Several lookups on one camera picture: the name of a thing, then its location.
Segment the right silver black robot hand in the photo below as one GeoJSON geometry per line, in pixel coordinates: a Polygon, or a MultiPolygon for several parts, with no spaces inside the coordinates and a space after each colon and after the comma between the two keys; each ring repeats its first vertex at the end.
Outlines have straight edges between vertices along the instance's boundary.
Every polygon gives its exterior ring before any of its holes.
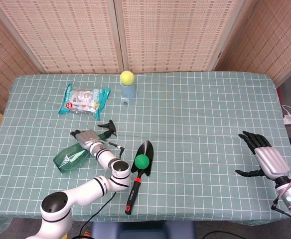
{"type": "Polygon", "coordinates": [[[277,181],[279,178],[288,178],[291,170],[286,160],[263,135],[243,131],[243,133],[238,134],[238,136],[243,139],[254,154],[260,169],[250,172],[236,169],[235,172],[237,174],[243,177],[266,176],[272,181],[277,181]]]}

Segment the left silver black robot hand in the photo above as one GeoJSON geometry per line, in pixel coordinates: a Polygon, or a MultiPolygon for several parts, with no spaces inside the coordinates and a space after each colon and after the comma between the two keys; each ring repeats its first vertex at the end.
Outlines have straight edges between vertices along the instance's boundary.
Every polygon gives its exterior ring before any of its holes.
{"type": "Polygon", "coordinates": [[[91,129],[86,131],[75,130],[70,132],[70,135],[76,138],[81,147],[90,151],[94,143],[100,142],[101,138],[91,129]]]}

